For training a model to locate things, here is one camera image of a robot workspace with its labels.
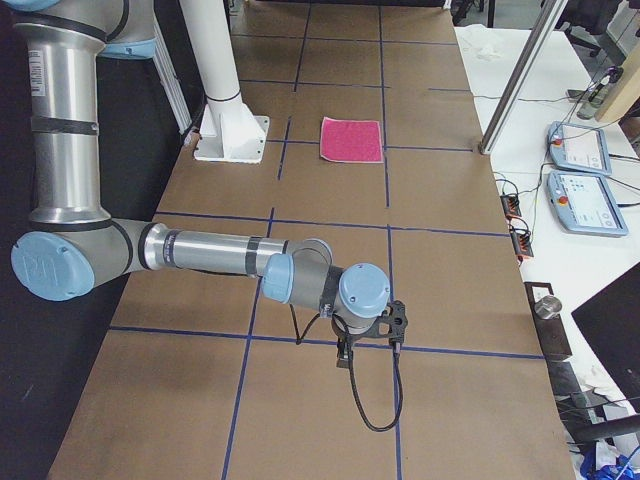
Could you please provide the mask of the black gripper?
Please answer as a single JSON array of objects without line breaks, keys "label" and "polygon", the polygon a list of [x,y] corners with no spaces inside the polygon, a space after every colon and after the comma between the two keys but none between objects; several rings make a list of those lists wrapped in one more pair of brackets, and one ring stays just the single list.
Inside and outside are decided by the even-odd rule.
[{"label": "black gripper", "polygon": [[353,347],[349,336],[339,337],[336,343],[336,367],[341,369],[353,368]]}]

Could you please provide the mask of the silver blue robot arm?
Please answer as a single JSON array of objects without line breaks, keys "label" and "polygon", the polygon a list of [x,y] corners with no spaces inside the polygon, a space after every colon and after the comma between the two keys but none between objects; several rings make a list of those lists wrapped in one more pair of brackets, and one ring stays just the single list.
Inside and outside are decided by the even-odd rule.
[{"label": "silver blue robot arm", "polygon": [[255,277],[266,297],[331,321],[343,368],[359,339],[401,345],[406,319],[387,275],[368,263],[336,266],[321,240],[175,230],[102,207],[96,60],[154,55],[152,2],[12,1],[9,9],[28,46],[37,192],[32,229],[11,264],[31,293],[66,301],[141,270]]}]

